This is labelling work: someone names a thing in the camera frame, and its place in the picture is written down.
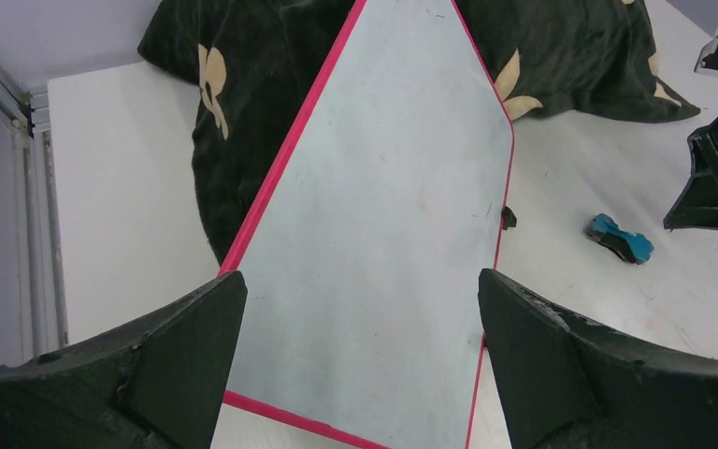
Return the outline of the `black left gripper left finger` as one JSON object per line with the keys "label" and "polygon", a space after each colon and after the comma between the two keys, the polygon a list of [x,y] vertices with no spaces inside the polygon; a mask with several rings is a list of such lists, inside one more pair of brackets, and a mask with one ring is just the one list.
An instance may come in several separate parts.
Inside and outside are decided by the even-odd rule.
{"label": "black left gripper left finger", "polygon": [[231,271],[85,341],[0,366],[0,448],[208,448],[248,290]]}

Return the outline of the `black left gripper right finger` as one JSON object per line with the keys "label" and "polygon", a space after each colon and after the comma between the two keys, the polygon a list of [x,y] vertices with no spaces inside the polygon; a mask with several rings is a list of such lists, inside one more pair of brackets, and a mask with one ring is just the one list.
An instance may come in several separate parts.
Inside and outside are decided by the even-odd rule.
{"label": "black left gripper right finger", "polygon": [[718,360],[640,340],[497,270],[478,301],[515,448],[718,448]]}

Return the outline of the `blue black eraser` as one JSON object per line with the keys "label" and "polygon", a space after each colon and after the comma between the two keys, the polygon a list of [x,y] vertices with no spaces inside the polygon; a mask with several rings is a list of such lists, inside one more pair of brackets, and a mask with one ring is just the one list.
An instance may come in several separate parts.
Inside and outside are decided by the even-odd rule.
{"label": "blue black eraser", "polygon": [[615,253],[628,264],[645,264],[653,254],[654,246],[649,239],[641,233],[624,231],[604,213],[592,218],[583,232],[588,239]]}

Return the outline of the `pink framed whiteboard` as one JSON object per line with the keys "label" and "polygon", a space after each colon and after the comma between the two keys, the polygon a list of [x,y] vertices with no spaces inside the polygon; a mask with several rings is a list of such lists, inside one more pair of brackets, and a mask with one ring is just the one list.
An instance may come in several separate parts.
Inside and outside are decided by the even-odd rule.
{"label": "pink framed whiteboard", "polygon": [[453,1],[359,1],[223,271],[224,402],[364,448],[465,448],[512,126]]}

